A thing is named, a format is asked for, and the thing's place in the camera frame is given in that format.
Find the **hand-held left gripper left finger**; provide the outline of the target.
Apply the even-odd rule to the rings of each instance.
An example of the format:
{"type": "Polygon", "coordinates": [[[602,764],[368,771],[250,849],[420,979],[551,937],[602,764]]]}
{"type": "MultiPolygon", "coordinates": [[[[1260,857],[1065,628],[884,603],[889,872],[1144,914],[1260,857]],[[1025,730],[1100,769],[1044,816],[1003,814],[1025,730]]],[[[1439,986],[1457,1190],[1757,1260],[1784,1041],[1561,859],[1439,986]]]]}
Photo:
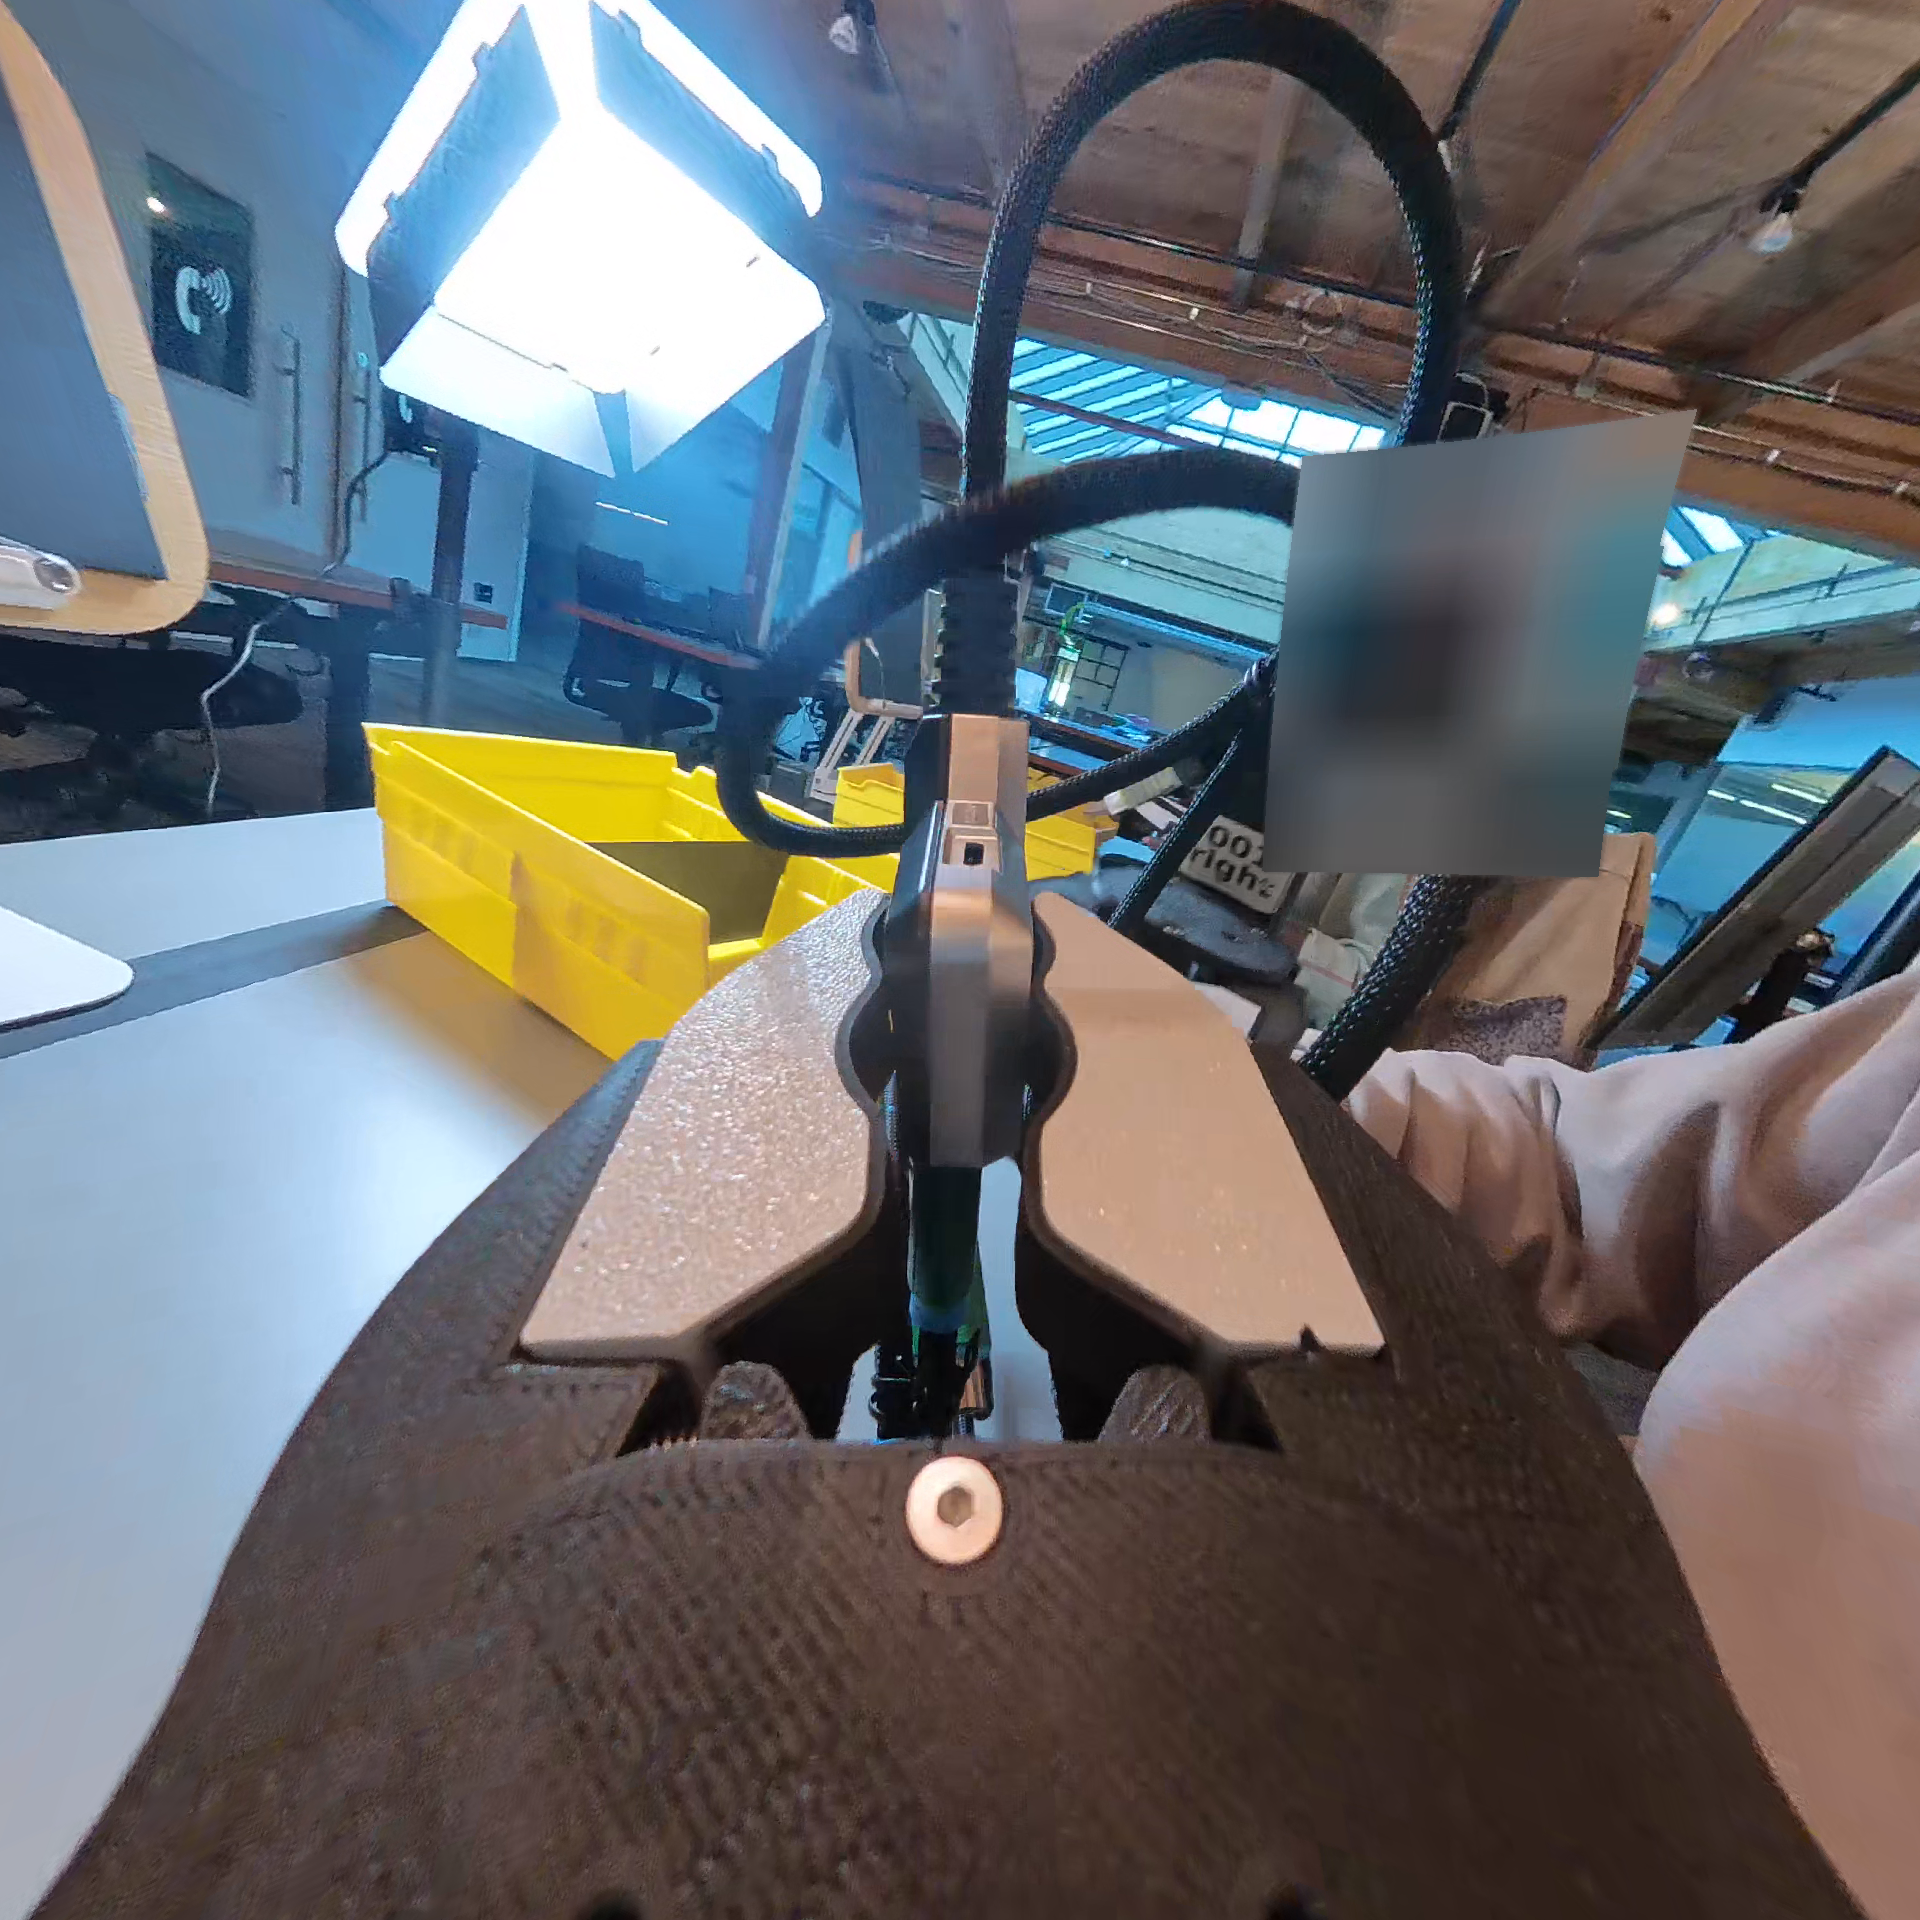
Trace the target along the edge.
{"type": "Polygon", "coordinates": [[[528,1360],[773,1366],[836,1434],[905,1318],[905,1202],[873,1049],[883,897],[841,904],[671,1029],[519,1330],[528,1360]]]}

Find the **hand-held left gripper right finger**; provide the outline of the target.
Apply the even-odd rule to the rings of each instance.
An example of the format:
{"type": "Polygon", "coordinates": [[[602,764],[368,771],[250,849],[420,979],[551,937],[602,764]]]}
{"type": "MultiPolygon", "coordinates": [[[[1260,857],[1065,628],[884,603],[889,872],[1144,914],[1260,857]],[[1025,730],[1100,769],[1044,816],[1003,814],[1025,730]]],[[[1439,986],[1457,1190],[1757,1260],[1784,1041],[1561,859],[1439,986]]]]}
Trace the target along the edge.
{"type": "Polygon", "coordinates": [[[1017,1307],[1065,1438],[1170,1366],[1203,1410],[1267,1360],[1362,1360],[1385,1332],[1264,1060],[1203,987],[1065,897],[1034,905],[1047,1045],[1027,1128],[1017,1307]]]}

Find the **yellow plastic bin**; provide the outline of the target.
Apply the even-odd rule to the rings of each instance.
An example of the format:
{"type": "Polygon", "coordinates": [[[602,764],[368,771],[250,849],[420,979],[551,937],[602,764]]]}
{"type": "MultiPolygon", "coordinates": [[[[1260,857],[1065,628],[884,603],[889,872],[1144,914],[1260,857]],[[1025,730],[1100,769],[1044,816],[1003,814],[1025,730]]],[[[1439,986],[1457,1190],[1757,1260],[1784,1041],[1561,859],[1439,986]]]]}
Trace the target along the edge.
{"type": "Polygon", "coordinates": [[[727,974],[852,897],[896,857],[788,856],[756,942],[707,945],[707,913],[602,856],[611,841],[751,841],[713,771],[671,753],[368,724],[388,900],[615,1058],[659,1041],[727,974]]]}
{"type": "MultiPolygon", "coordinates": [[[[905,772],[892,762],[841,766],[833,794],[835,827],[899,825],[905,808],[905,772]]],[[[1032,820],[1025,872],[1032,881],[1091,874],[1097,856],[1117,835],[1108,812],[1095,804],[1032,820]]]]}

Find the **person's right forearm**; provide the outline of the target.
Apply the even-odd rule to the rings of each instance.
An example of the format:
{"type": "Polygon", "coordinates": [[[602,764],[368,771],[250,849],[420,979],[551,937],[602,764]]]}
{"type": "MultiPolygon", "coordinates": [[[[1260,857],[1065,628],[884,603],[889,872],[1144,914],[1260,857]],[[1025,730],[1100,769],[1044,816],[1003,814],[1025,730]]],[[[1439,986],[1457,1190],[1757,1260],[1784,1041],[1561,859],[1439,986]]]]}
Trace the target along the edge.
{"type": "Polygon", "coordinates": [[[1660,1366],[1747,1280],[1916,1294],[1916,972],[1589,1072],[1391,1051],[1347,1113],[1547,1329],[1660,1366]]]}

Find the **tan jacket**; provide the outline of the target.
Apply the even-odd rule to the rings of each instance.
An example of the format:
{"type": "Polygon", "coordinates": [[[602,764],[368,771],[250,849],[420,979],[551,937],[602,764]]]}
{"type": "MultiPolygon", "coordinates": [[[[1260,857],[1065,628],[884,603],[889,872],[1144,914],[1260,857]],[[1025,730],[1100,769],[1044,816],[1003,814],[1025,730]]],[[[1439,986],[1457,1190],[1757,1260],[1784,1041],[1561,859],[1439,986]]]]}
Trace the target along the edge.
{"type": "Polygon", "coordinates": [[[1399,1049],[1589,1067],[1642,957],[1656,851],[1648,833],[1607,833],[1591,877],[1495,883],[1399,1049]]]}

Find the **black office chair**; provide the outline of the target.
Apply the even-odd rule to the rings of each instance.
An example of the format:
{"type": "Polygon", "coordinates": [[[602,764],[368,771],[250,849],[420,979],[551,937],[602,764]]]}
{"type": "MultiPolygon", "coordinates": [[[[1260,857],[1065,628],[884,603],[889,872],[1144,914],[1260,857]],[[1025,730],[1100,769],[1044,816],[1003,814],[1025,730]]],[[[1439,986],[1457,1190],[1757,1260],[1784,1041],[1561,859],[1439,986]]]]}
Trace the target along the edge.
{"type": "Polygon", "coordinates": [[[664,748],[672,733],[709,726],[709,704],[676,690],[685,660],[624,633],[627,627],[657,628],[641,563],[584,544],[571,606],[579,636],[563,676],[571,704],[603,713],[632,750],[664,748]]]}

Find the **white stand base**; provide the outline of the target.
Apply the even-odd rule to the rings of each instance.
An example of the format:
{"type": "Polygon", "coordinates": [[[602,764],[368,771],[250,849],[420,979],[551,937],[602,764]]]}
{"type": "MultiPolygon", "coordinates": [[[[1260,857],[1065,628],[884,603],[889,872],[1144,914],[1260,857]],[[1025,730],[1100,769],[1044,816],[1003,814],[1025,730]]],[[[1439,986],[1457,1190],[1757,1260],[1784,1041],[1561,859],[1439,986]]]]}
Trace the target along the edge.
{"type": "Polygon", "coordinates": [[[130,963],[2,910],[2,1032],[95,1012],[135,984],[130,963]]]}

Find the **bright studio light panel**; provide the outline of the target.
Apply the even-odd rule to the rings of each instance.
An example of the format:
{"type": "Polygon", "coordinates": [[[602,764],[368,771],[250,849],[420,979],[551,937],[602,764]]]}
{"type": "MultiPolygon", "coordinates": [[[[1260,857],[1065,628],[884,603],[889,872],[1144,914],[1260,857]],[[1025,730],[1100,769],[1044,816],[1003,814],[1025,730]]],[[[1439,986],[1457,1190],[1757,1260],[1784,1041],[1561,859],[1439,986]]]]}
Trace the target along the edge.
{"type": "Polygon", "coordinates": [[[826,324],[823,203],[659,8],[468,2],[333,236],[388,390],[624,475],[826,324]]]}

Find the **dark wall sign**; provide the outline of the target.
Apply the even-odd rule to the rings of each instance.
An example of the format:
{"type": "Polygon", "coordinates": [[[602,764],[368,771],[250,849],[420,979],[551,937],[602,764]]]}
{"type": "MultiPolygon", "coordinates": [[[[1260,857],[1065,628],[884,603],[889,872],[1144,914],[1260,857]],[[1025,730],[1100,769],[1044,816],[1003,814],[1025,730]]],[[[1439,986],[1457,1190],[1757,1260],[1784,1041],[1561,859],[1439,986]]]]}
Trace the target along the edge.
{"type": "Polygon", "coordinates": [[[151,347],[160,371],[255,393],[255,217],[169,161],[147,156],[151,347]]]}

